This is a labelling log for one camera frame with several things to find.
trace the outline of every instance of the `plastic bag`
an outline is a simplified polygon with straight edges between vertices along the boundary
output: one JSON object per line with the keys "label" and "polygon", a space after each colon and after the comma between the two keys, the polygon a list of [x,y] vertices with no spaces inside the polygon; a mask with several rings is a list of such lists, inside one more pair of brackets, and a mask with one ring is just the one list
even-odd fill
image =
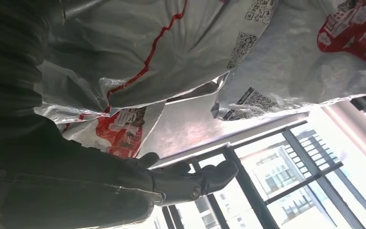
{"label": "plastic bag", "polygon": [[110,0],[49,35],[41,113],[106,116],[205,84],[249,53],[275,2]]}
{"label": "plastic bag", "polygon": [[137,157],[164,106],[165,102],[160,102],[142,108],[122,109],[111,117],[65,124],[62,125],[62,136],[114,156]]}
{"label": "plastic bag", "polygon": [[[257,44],[231,71],[214,115],[223,120],[278,116],[364,95],[366,62],[355,53],[324,53],[317,46],[318,32],[336,11],[331,0],[281,1]],[[356,34],[366,34],[364,29]]]}

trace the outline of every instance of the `window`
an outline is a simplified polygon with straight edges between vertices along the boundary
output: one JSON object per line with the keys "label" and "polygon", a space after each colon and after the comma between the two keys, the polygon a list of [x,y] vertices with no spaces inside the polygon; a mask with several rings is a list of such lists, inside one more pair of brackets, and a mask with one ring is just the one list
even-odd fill
{"label": "window", "polygon": [[239,165],[238,176],[221,191],[176,205],[184,228],[366,229],[366,162],[344,157],[307,122],[189,162],[194,172],[226,158]]}

